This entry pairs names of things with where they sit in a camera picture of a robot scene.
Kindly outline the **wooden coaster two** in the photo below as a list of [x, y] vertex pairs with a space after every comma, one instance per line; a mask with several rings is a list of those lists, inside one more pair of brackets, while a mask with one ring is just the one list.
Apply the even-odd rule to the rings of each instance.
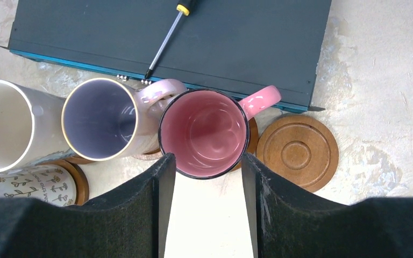
[[[162, 152], [158, 148], [157, 150], [155, 150], [153, 152], [149, 152], [149, 153], [146, 153], [146, 154], [140, 154], [140, 155], [133, 155], [132, 157], [134, 159], [145, 160], [145, 161], [157, 160], [157, 159], [162, 157]], [[73, 164], [90, 164], [90, 163], [94, 162], [92, 160], [85, 159], [85, 158], [80, 157], [78, 155], [67, 157], [67, 158], [65, 158], [65, 160], [70, 162], [70, 163], [73, 163]]]

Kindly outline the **pink inside dark mug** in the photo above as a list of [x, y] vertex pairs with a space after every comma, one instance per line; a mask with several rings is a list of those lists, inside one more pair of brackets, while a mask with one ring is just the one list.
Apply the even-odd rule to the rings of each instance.
[[186, 177], [220, 177], [246, 152], [249, 120], [281, 98], [273, 85], [240, 101], [218, 90], [186, 91], [170, 102], [160, 119], [160, 149], [163, 154], [174, 154], [176, 170]]

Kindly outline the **purple inside pink mug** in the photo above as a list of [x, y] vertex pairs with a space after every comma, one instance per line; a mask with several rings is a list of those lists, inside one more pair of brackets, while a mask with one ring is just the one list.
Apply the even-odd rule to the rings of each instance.
[[67, 97], [62, 132], [77, 155], [92, 161], [151, 153], [159, 148], [164, 110], [186, 91], [175, 79], [135, 90], [112, 79], [93, 78], [80, 83]]

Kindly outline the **wooden coaster five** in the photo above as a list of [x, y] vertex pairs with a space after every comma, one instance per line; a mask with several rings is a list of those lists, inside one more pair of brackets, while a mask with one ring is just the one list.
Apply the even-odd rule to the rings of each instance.
[[54, 195], [49, 201], [60, 206], [83, 205], [89, 199], [89, 183], [82, 169], [66, 160], [42, 163], [55, 166], [54, 178], [46, 183], [50, 186], [46, 194]]

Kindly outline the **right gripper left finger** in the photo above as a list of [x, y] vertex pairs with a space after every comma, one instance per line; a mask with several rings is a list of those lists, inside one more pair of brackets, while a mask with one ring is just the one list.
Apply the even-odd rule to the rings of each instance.
[[81, 206], [0, 199], [0, 257], [164, 257], [176, 159]]

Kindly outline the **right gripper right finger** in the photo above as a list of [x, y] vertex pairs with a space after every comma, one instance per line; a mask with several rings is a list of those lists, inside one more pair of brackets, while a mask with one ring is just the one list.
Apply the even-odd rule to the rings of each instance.
[[413, 197], [343, 205], [241, 160], [254, 257], [413, 257]]

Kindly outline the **cream white mug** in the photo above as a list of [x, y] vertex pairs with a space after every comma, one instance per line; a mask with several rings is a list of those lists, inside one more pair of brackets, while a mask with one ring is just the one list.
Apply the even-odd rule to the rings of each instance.
[[0, 80], [0, 172], [74, 154], [61, 129], [65, 99]]

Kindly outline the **wooden coaster four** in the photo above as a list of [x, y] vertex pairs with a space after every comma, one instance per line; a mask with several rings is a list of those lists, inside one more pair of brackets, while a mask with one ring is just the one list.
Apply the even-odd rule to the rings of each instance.
[[326, 186], [337, 171], [339, 148], [331, 131], [320, 121], [292, 115], [265, 129], [256, 156], [273, 172], [315, 192]]

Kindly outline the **white floral mug orange inside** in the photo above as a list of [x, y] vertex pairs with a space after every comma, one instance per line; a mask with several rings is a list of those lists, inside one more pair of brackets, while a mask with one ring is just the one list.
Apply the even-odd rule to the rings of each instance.
[[77, 203], [77, 189], [68, 170], [49, 164], [0, 173], [0, 198], [37, 198], [70, 206]]

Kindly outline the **wooden coaster three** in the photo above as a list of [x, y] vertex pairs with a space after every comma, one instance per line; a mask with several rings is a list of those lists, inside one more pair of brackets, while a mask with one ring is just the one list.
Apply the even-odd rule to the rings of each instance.
[[[241, 133], [245, 127], [244, 125], [240, 125], [239, 121], [237, 122], [237, 124], [238, 124], [237, 125], [238, 132], [233, 134], [233, 136], [235, 137], [235, 139], [233, 140], [233, 147], [232, 147], [234, 153], [241, 151], [241, 147], [240, 147], [240, 143], [242, 140]], [[257, 149], [258, 141], [259, 141], [259, 131], [258, 131], [258, 125], [257, 125], [256, 119], [251, 118], [251, 120], [248, 121], [248, 125], [250, 129], [250, 137], [248, 138], [248, 146], [246, 148], [246, 151], [254, 155]]]

